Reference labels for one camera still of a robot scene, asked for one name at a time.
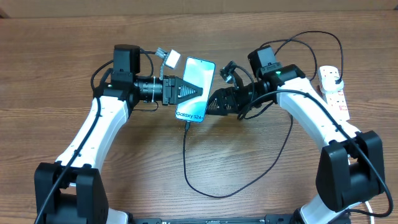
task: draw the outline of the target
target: wooden table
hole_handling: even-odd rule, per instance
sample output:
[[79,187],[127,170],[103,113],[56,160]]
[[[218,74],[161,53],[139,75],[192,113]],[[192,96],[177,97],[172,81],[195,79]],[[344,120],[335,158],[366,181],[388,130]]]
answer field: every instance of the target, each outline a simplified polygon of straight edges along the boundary
[[[398,202],[397,21],[397,11],[0,20],[0,223],[32,223],[35,168],[53,162],[74,138],[91,106],[91,74],[112,58],[115,44],[173,48],[183,57],[214,61],[218,68],[234,60],[249,69],[249,52],[303,30],[327,30],[341,39],[350,123],[382,137],[387,184]],[[306,34],[300,39],[315,49],[319,65],[340,67],[333,38]],[[288,44],[278,59],[313,73],[312,56],[302,45]],[[160,59],[154,63],[158,75]],[[182,72],[183,63],[166,71]],[[143,59],[141,75],[148,73]],[[212,90],[226,86],[216,75]],[[112,208],[136,217],[260,217],[292,213],[316,195],[320,153],[297,122],[276,166],[254,185],[221,200],[192,191],[183,178],[184,123],[174,118],[174,109],[136,111],[116,136],[101,175]],[[289,123],[277,106],[249,121],[207,116],[188,134],[189,179],[209,194],[240,188],[273,163]],[[385,211],[385,195],[371,205]],[[397,223],[398,213],[376,221]]]

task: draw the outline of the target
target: phone screen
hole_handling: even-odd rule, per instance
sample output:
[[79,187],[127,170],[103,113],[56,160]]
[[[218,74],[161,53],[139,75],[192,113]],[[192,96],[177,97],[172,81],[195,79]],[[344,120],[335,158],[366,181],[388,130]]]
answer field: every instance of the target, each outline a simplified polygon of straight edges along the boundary
[[187,58],[183,80],[203,89],[197,96],[177,105],[175,117],[185,121],[202,122],[205,119],[207,101],[213,82],[216,65],[202,59]]

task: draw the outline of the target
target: smartphone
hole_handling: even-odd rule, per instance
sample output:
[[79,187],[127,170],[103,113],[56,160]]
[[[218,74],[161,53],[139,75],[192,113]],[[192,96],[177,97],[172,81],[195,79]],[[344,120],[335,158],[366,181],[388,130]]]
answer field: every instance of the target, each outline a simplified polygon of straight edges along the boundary
[[205,119],[207,101],[216,70],[216,64],[188,57],[183,80],[203,89],[202,96],[194,97],[177,105],[175,117],[184,121],[202,122]]

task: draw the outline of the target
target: white power outlet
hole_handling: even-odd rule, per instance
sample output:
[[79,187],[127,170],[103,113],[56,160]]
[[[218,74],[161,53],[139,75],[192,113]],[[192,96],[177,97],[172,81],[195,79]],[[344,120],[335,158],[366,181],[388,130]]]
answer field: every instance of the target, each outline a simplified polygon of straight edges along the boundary
[[347,102],[343,92],[344,82],[336,84],[336,80],[340,77],[338,69],[329,65],[322,66],[319,68],[318,77],[323,100],[330,105],[340,119],[349,120]]

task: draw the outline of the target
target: robotic arm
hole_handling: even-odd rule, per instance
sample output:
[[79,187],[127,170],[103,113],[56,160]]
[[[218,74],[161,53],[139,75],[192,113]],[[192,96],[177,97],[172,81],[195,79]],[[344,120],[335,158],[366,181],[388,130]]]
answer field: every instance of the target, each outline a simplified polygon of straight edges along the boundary
[[[336,130],[336,126],[314,101],[303,95],[288,92],[261,97],[276,90],[297,90],[310,94],[328,108],[328,105],[312,88],[309,80],[305,78],[304,73],[295,65],[282,67],[279,62],[276,62],[269,46],[255,50],[248,55],[248,58],[257,78],[254,91],[252,85],[243,86],[242,80],[234,72],[234,63],[231,62],[220,71],[220,75],[228,83],[233,83],[234,87],[216,90],[209,99],[207,113],[214,115],[239,113],[253,103],[251,101],[253,95],[254,101],[258,104],[272,100],[298,120],[309,136],[314,139],[321,152],[316,181],[318,195],[310,203],[298,208],[293,215],[285,216],[289,220],[282,223],[332,222],[347,208],[383,193],[384,189],[380,182],[361,158],[355,164],[348,164],[348,155],[358,158],[358,153],[347,138]],[[59,188],[76,187],[76,195],[62,194],[57,189],[51,195],[50,202],[45,205],[44,216],[39,223],[128,224],[135,222],[139,224],[141,222],[141,220],[133,220],[129,213],[115,211],[108,206],[100,172],[110,145],[140,100],[161,100],[163,105],[176,105],[200,96],[202,89],[178,77],[164,77],[160,80],[138,77],[137,73],[139,73],[139,47],[116,45],[111,83],[103,82],[95,91],[95,96],[99,97],[101,103],[101,116],[79,156],[74,160],[67,177],[59,186]],[[194,93],[180,97],[179,87],[182,85],[195,89]],[[72,158],[77,145],[81,143],[93,123],[98,112],[97,108],[97,100],[94,99],[90,113],[76,138],[57,158],[56,163],[41,163],[38,166],[35,172],[38,212],[59,173]],[[384,180],[382,143],[377,134],[372,131],[361,133],[346,121],[338,119],[332,110],[329,111],[341,128],[360,146]]]

